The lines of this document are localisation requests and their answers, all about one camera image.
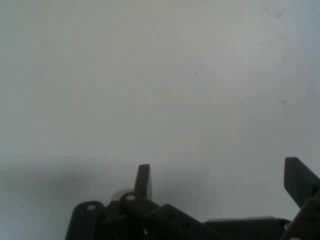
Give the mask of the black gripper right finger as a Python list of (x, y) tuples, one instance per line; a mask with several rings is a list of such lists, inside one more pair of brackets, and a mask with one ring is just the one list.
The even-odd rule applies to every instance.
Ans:
[(284, 161), (285, 190), (300, 210), (282, 235), (283, 240), (318, 240), (320, 238), (320, 178), (299, 158)]

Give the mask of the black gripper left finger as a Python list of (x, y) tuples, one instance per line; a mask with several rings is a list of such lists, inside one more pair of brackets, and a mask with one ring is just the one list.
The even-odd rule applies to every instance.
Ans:
[(149, 164), (138, 167), (133, 190), (105, 206), (85, 201), (72, 212), (67, 240), (218, 240), (220, 234), (169, 204), (158, 205)]

